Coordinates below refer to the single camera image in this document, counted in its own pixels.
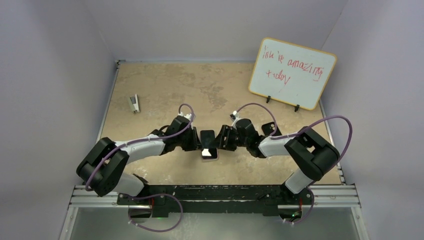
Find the black phone case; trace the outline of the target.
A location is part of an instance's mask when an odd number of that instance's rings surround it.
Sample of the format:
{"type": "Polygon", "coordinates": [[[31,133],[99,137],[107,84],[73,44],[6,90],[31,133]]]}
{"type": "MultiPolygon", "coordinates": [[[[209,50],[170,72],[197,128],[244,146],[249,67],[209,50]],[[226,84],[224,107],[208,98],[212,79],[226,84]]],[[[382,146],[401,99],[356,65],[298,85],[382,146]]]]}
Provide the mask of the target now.
{"type": "Polygon", "coordinates": [[[261,126],[261,130],[264,133],[265,136],[269,136],[271,133],[275,132],[273,134],[274,137],[281,136],[282,133],[278,126],[274,122],[268,122],[261,126]]]}

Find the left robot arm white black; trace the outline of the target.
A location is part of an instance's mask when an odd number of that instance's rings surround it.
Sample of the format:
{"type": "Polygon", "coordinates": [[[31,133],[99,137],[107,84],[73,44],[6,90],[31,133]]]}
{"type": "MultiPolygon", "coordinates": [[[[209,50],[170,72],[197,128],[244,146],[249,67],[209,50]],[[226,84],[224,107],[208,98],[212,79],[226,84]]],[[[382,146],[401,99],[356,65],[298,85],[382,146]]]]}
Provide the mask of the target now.
{"type": "Polygon", "coordinates": [[[85,181],[86,190],[103,197],[110,192],[129,195],[138,205],[146,203],[148,182],[124,172],[126,165],[148,157],[162,156],[180,147],[183,151],[201,149],[194,115],[180,113],[165,128],[155,129],[148,136],[129,141],[101,138],[76,168],[76,174],[85,181]]]}

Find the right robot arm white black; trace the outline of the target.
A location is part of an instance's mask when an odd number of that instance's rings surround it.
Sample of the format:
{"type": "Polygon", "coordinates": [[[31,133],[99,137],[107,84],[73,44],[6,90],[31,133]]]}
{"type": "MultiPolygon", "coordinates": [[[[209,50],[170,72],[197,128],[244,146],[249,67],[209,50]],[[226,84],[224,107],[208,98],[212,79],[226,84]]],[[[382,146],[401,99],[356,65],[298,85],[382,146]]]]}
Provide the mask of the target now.
{"type": "Polygon", "coordinates": [[[300,198],[301,191],[328,173],[340,158],[339,151],[311,128],[303,127],[293,136],[281,135],[278,128],[263,135],[247,118],[232,126],[223,125],[211,143],[213,148],[234,152],[244,147],[255,158],[290,156],[298,169],[281,185],[280,196],[288,204],[300,198]]]}

